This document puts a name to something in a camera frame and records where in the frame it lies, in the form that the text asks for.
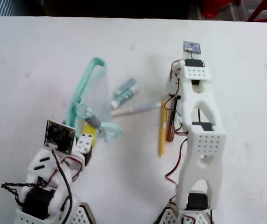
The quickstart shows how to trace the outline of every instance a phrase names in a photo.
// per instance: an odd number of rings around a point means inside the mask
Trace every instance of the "yellow pencil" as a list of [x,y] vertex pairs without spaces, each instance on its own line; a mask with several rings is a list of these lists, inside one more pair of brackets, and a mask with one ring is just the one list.
[[166,132],[166,109],[164,108],[166,100],[162,100],[161,104],[161,113],[160,113],[160,135],[159,135],[159,156],[164,155],[164,146],[165,146],[165,132]]

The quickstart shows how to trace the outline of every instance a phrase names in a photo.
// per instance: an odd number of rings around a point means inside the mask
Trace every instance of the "marker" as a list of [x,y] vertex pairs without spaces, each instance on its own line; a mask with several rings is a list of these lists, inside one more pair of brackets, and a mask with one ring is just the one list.
[[166,109],[164,108],[166,100],[163,99],[161,104],[161,114],[160,114],[160,132],[159,132],[159,156],[164,155],[165,146],[165,126],[166,126]]
[[125,92],[121,93],[121,95],[116,97],[115,100],[111,102],[111,107],[113,109],[118,108],[120,105],[125,103],[127,100],[131,99],[134,96],[134,94],[138,92],[138,89],[139,87],[137,84],[133,85],[132,87],[127,89]]
[[143,106],[130,107],[126,109],[119,109],[111,112],[112,117],[123,116],[127,114],[133,114],[138,112],[149,111],[151,109],[161,107],[161,103],[150,103]]
[[121,95],[124,91],[131,88],[137,83],[137,81],[134,78],[129,79],[126,83],[121,85],[116,91],[115,91],[115,97],[118,97]]

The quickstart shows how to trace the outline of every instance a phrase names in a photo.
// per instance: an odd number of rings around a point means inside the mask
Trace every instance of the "white table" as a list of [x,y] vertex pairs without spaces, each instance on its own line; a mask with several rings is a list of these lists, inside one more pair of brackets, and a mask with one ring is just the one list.
[[[267,223],[267,24],[92,18],[0,17],[0,185],[24,182],[47,119],[62,121],[85,66],[108,65],[109,88],[135,77],[126,105],[157,102],[182,41],[199,42],[228,132],[217,224]],[[99,143],[75,188],[98,223],[152,223],[174,195],[164,174],[182,138],[157,156],[159,110],[115,118],[123,129]],[[15,213],[0,189],[0,223]]]

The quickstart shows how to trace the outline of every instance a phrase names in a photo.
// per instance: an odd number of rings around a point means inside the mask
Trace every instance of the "pen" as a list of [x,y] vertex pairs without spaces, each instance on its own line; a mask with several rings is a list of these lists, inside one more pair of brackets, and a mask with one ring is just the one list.
[[143,106],[130,107],[125,109],[114,110],[111,112],[112,117],[123,116],[127,114],[133,114],[138,112],[148,111],[157,107],[160,107],[161,103],[150,103]]
[[166,126],[166,109],[164,108],[166,100],[162,100],[160,113],[160,132],[159,132],[159,156],[164,155],[165,146],[165,126]]

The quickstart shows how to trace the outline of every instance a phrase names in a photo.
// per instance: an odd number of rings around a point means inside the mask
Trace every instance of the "glue stick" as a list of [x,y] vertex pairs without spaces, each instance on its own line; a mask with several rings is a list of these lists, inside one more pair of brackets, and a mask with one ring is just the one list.
[[134,94],[136,94],[138,92],[138,89],[139,89],[138,85],[135,84],[132,87],[130,87],[129,89],[127,89],[126,91],[124,91],[121,95],[116,97],[114,101],[111,102],[112,108],[116,109],[120,105],[125,103],[127,100],[131,99],[134,96]]

